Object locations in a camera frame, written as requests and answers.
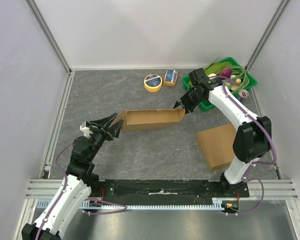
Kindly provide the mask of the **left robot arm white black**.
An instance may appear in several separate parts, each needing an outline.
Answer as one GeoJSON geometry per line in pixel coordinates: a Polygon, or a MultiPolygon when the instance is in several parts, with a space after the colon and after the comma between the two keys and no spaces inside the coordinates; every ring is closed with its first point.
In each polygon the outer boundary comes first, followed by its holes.
{"type": "Polygon", "coordinates": [[[119,137],[124,121],[118,113],[81,124],[82,136],[72,143],[70,161],[63,180],[44,212],[21,231],[24,240],[61,240],[79,207],[100,191],[99,176],[93,173],[93,159],[103,143],[119,137]]]}

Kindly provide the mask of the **brown cardboard box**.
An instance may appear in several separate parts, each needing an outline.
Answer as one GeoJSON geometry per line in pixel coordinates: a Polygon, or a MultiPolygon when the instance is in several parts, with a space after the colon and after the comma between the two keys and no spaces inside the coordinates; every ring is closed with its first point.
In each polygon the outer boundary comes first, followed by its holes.
{"type": "Polygon", "coordinates": [[[231,123],[196,134],[197,145],[211,172],[230,166],[235,156],[233,151],[235,136],[236,129],[231,123]]]}

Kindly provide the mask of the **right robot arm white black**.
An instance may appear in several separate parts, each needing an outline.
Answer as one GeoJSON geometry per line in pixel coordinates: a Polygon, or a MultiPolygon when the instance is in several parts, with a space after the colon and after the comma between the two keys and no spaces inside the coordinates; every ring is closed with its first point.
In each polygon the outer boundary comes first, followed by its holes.
{"type": "Polygon", "coordinates": [[[232,145],[234,159],[220,177],[219,191],[225,197],[232,196],[237,186],[246,183],[248,170],[260,164],[260,158],[274,150],[272,122],[245,107],[229,90],[227,83],[235,82],[226,76],[207,76],[203,68],[189,73],[191,88],[175,102],[186,113],[192,113],[204,100],[217,107],[232,123],[236,135],[232,145]]]}

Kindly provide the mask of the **cardboard sheet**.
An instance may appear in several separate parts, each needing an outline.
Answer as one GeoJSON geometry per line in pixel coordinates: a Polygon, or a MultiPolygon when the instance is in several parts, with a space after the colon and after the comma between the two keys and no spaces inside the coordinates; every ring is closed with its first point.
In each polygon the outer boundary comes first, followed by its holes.
{"type": "Polygon", "coordinates": [[[164,129],[179,123],[185,116],[183,108],[124,110],[114,120],[123,120],[122,132],[164,129]]]}

